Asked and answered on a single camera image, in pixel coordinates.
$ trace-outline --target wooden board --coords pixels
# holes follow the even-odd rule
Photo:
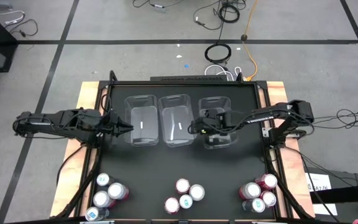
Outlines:
[[[283,82],[267,82],[268,93],[270,97],[271,105],[279,102],[287,102],[287,95],[285,93]],[[96,102],[96,95],[98,91],[99,82],[83,82],[80,91],[80,97],[78,98],[77,108],[94,108]],[[275,120],[275,125],[279,126],[283,121]],[[288,147],[299,150],[298,143],[294,139],[287,139],[286,144]],[[80,146],[77,140],[69,140],[66,148],[65,158],[69,156]],[[309,190],[306,184],[305,172],[303,170],[303,164],[301,157],[298,153],[288,149],[281,150],[285,177],[287,178],[287,185],[299,204],[305,209],[307,213],[314,216],[313,205],[311,203]],[[53,201],[51,216],[60,213],[66,204],[71,200],[79,187],[81,171],[83,168],[85,158],[85,149],[79,152],[76,156],[71,158],[67,162],[66,166],[62,169],[60,174],[59,184],[55,194],[55,200]],[[89,189],[84,193],[83,206],[81,209],[81,215],[85,215],[86,204],[89,199]],[[280,206],[281,216],[286,217],[284,207],[284,200],[281,191],[278,190],[278,202]]]

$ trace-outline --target clear plastic bin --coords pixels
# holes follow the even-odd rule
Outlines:
[[[231,100],[225,96],[214,96],[209,98],[202,98],[198,102],[200,117],[205,117],[207,110],[215,110],[217,113],[223,113],[231,110]],[[206,149],[219,149],[229,147],[231,144],[237,142],[236,132],[220,135],[214,134],[212,136],[204,136],[204,147]]]
[[[125,133],[125,142],[133,146],[158,144],[157,98],[153,95],[130,96],[124,100],[125,122],[134,130]]]
[[[196,137],[188,132],[193,120],[191,101],[188,95],[166,96],[158,100],[162,122],[163,140],[169,147],[191,144]]]

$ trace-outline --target gray floor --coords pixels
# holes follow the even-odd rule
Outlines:
[[[28,39],[60,39],[72,0],[12,1],[15,10],[39,23],[39,33]],[[158,1],[169,4],[174,0]],[[196,8],[207,0],[184,0],[165,14],[129,0],[80,0],[68,39],[216,39],[193,23]],[[358,24],[358,1],[347,1]],[[253,1],[235,24],[225,24],[223,39],[243,33]],[[208,26],[219,19],[211,9],[198,14]],[[0,21],[10,16],[0,16]],[[31,32],[31,26],[23,30]],[[259,1],[249,29],[250,39],[356,39],[339,0]],[[113,69],[120,80],[148,80],[151,76],[203,74],[208,45],[65,45],[44,106],[44,113],[74,108],[81,82],[108,78]],[[231,45],[231,70],[254,72],[242,45]],[[23,139],[13,136],[11,124],[22,111],[34,111],[49,71],[56,45],[20,45],[9,73],[0,74],[0,206],[20,154]],[[311,102],[315,116],[342,108],[358,111],[358,45],[249,45],[259,66],[256,80],[283,81],[288,99]],[[223,54],[214,50],[216,57]],[[19,179],[6,222],[48,218],[55,193],[55,177],[67,140],[34,139]],[[358,128],[317,129],[300,141],[301,151],[327,169],[358,173]]]

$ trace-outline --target can lid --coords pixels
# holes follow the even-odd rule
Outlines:
[[[96,206],[104,205],[109,200],[109,195],[107,192],[101,190],[98,193],[96,193],[93,197],[93,203]]]
[[[251,197],[254,197],[254,198],[259,197],[259,195],[260,195],[259,185],[255,184],[255,183],[248,183],[246,188],[247,188],[248,194]]]
[[[110,177],[106,173],[102,173],[98,175],[96,183],[98,183],[99,186],[106,186],[109,183],[109,180]]]
[[[276,196],[272,192],[264,192],[263,200],[267,206],[273,206],[276,204]]]
[[[252,201],[252,208],[255,212],[263,212],[265,210],[265,202],[260,198],[255,198]]]
[[[120,183],[113,183],[109,187],[109,195],[111,198],[120,197],[124,193],[124,186]]]
[[[200,184],[195,184],[190,187],[190,196],[193,200],[199,201],[204,198],[205,190]]]
[[[168,198],[165,201],[165,209],[168,212],[176,212],[179,209],[179,202],[176,198]]]
[[[87,209],[85,218],[91,222],[96,220],[99,217],[99,210],[96,207],[90,207]]]
[[[190,208],[193,204],[193,199],[189,195],[182,195],[179,199],[179,204],[182,208]]]
[[[189,190],[190,184],[189,181],[186,179],[179,179],[177,181],[177,190],[179,192],[186,192]]]
[[[277,178],[273,174],[267,174],[265,177],[265,184],[269,187],[277,186]]]

